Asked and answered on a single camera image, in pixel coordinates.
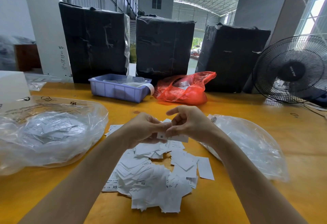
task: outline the hand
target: hand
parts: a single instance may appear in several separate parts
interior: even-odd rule
[[[171,122],[160,122],[153,116],[142,112],[114,133],[118,132],[119,135],[125,137],[128,148],[134,148],[139,143],[167,142],[157,139],[157,132],[165,132],[170,127]]]
[[[180,105],[167,111],[166,114],[174,115],[176,113],[178,114],[172,120],[172,127],[166,131],[166,137],[187,135],[194,140],[208,144],[216,140],[213,138],[215,135],[226,136],[198,107]]]

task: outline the plastic crate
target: plastic crate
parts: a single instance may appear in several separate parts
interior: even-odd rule
[[[145,98],[145,96],[150,93],[150,89],[147,86],[133,87],[103,81],[119,80],[126,78],[126,75],[112,73],[93,77],[89,79],[89,82],[91,83],[92,94],[108,98],[116,98],[129,102],[140,103]]]

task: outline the wooden table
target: wooden table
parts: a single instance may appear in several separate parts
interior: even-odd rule
[[[126,123],[142,111],[164,120],[165,112],[176,106],[150,96],[140,104],[92,96],[90,86],[84,84],[47,83],[33,94],[100,102],[109,111],[106,131],[109,125]],[[199,107],[206,115],[248,119],[275,138],[286,156],[290,181],[274,185],[309,223],[327,223],[327,121],[301,106],[265,102],[261,95],[207,96],[208,102]],[[179,214],[163,214],[158,207],[141,213],[131,209],[127,197],[100,193],[85,223],[249,223],[222,163],[194,140],[185,147],[195,156],[209,157],[215,181],[199,179],[197,188],[183,197]],[[17,223],[77,164],[53,169],[25,168],[0,177],[0,223]],[[169,160],[164,160],[164,164],[168,167]]]

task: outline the black box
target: black box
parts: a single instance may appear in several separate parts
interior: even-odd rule
[[[217,77],[206,91],[241,92],[263,51],[271,31],[223,25],[207,26],[195,72],[213,71]]]
[[[158,80],[187,74],[194,21],[175,21],[151,16],[136,18],[137,76]]]
[[[59,9],[75,83],[103,74],[126,75],[129,17],[124,13],[60,2]]]

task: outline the person's left hand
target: person's left hand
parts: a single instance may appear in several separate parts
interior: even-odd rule
[[[157,139],[157,132],[165,132],[170,127],[171,122],[160,122],[153,116],[142,112],[114,133],[117,132],[126,139],[128,148],[134,148],[139,143],[167,142]]]

